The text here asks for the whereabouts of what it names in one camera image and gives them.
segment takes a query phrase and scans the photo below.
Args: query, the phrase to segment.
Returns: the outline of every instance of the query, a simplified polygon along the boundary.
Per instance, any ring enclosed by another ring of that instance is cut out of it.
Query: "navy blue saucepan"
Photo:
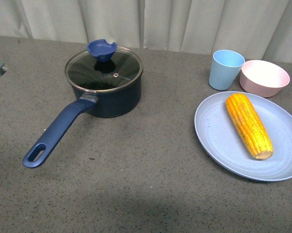
[[[141,59],[117,47],[108,62],[99,62],[87,50],[73,56],[65,67],[76,101],[70,103],[46,129],[23,159],[28,168],[41,166],[81,113],[117,117],[131,111],[141,95]]]

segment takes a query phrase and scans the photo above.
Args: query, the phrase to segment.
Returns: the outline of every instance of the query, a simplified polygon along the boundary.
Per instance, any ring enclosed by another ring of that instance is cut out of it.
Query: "bowl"
[[[281,67],[262,60],[244,63],[240,72],[240,85],[248,93],[271,97],[290,82],[290,76]]]

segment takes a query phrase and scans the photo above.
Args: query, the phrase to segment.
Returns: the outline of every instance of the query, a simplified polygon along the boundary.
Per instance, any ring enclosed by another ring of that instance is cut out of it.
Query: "pot lid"
[[[85,92],[110,92],[133,83],[143,71],[141,59],[131,50],[117,47],[108,62],[99,62],[87,50],[66,64],[68,82]]]

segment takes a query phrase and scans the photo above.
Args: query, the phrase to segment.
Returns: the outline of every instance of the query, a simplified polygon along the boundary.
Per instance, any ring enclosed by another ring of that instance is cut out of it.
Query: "light blue cup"
[[[218,50],[213,54],[209,85],[219,91],[227,90],[237,77],[245,59],[231,50]]]

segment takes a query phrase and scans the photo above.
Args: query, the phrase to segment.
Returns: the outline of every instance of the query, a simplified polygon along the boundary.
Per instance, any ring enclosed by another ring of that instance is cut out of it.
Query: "corn on the cob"
[[[257,159],[271,157],[273,155],[271,140],[248,97],[242,93],[233,94],[227,98],[226,107],[251,155]]]

